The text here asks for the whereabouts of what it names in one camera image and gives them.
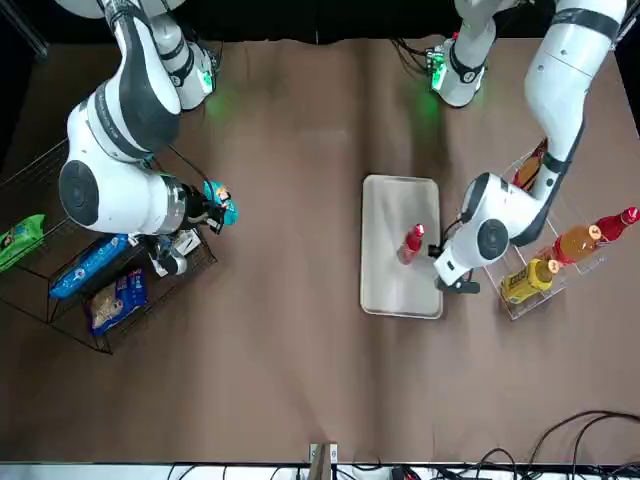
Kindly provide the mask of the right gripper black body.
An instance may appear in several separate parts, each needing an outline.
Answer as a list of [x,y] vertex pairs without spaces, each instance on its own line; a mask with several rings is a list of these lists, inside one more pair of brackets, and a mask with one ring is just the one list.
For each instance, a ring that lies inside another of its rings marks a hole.
[[220,233],[224,225],[224,208],[214,200],[209,200],[194,186],[184,186],[185,214],[184,228],[194,225],[208,225],[213,233]]

